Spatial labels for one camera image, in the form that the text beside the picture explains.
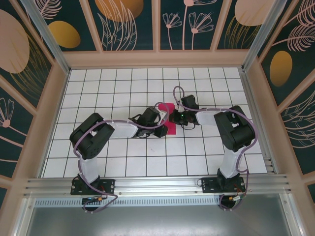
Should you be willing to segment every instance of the purple cable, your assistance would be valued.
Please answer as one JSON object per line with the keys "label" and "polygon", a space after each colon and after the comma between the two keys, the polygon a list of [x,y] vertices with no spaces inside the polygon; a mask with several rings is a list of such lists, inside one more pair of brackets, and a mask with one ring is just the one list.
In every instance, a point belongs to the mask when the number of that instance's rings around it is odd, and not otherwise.
{"label": "purple cable", "polygon": [[[242,118],[244,118],[244,119],[252,126],[252,128],[253,128],[253,130],[254,130],[254,133],[255,133],[254,142],[253,142],[251,145],[249,145],[248,147],[244,148],[244,149],[241,151],[241,153],[240,153],[240,155],[238,156],[237,161],[236,161],[236,170],[237,170],[239,173],[244,173],[244,172],[246,172],[246,189],[245,189],[245,193],[244,193],[244,195],[246,195],[246,194],[247,194],[248,180],[249,180],[249,174],[250,174],[250,173],[249,173],[248,169],[243,170],[243,171],[239,170],[239,165],[240,165],[240,160],[241,160],[241,158],[242,158],[243,153],[244,153],[246,150],[250,149],[252,146],[254,146],[255,143],[256,143],[257,140],[258,140],[258,130],[257,130],[256,126],[255,126],[255,125],[251,122],[251,120],[248,119],[245,115],[243,115],[242,113],[240,113],[240,112],[238,112],[238,111],[232,110],[232,109],[228,109],[228,108],[207,108],[207,109],[199,109],[199,110],[198,110],[198,109],[191,109],[191,108],[185,107],[185,106],[183,106],[183,105],[177,100],[177,98],[176,98],[175,90],[176,90],[177,88],[179,88],[179,89],[183,92],[183,97],[185,96],[185,91],[184,91],[184,89],[183,89],[181,86],[175,86],[174,89],[173,89],[173,97],[174,97],[174,99],[175,99],[177,105],[180,106],[180,107],[182,107],[182,108],[184,108],[185,110],[192,111],[192,112],[204,112],[204,111],[225,111],[225,112],[232,112],[232,113],[235,113],[235,114],[241,116]],[[224,209],[224,210],[229,209],[229,208],[227,208],[227,207],[225,207],[225,206],[223,206],[223,205],[221,204],[221,201],[222,201],[222,198],[223,198],[223,197],[224,197],[224,194],[222,194],[222,195],[220,196],[219,207],[220,207],[221,209]],[[235,206],[233,209],[238,208],[238,207],[240,206],[241,202],[242,202],[242,200],[240,200],[240,202],[238,203],[238,205]]]}
{"label": "purple cable", "polygon": [[94,130],[96,127],[102,125],[102,124],[105,124],[105,123],[130,123],[130,124],[133,124],[133,125],[136,125],[137,127],[139,128],[144,128],[144,129],[156,129],[156,128],[159,128],[161,126],[163,126],[167,121],[168,121],[168,117],[169,117],[169,108],[168,106],[163,103],[163,102],[158,102],[154,107],[156,107],[158,104],[163,104],[166,109],[167,109],[167,113],[166,113],[166,116],[164,118],[164,121],[161,122],[161,124],[159,125],[156,125],[156,126],[152,126],[152,127],[146,127],[146,126],[142,126],[140,124],[136,124],[132,121],[129,121],[129,120],[103,120],[95,125],[93,125],[87,132],[85,132],[82,137],[77,141],[77,143],[75,144],[75,146],[73,147],[73,153],[78,157],[78,167],[79,167],[79,174],[80,174],[80,177],[82,178],[82,180],[85,182],[85,184],[90,187],[92,190],[94,190],[95,192],[97,193],[100,193],[101,195],[105,195],[105,196],[112,196],[112,197],[115,197],[114,199],[112,199],[109,203],[107,203],[105,206],[102,206],[102,207],[99,207],[98,209],[94,210],[94,211],[87,211],[85,206],[91,202],[91,201],[87,201],[84,205],[83,205],[83,209],[85,211],[85,213],[90,213],[90,214],[93,214],[93,213],[97,213],[97,212],[100,212],[102,210],[104,210],[108,205],[110,205],[112,202],[114,202],[118,196],[116,194],[111,194],[111,193],[106,193],[106,192],[103,192],[103,191],[100,191],[98,190],[97,188],[94,188],[92,185],[89,184],[89,182],[87,181],[87,179],[85,178],[85,176],[83,175],[83,172],[82,172],[82,167],[81,167],[81,155],[77,152],[77,148],[79,146],[79,144],[82,142],[82,140],[90,133],[92,132],[92,130]]}

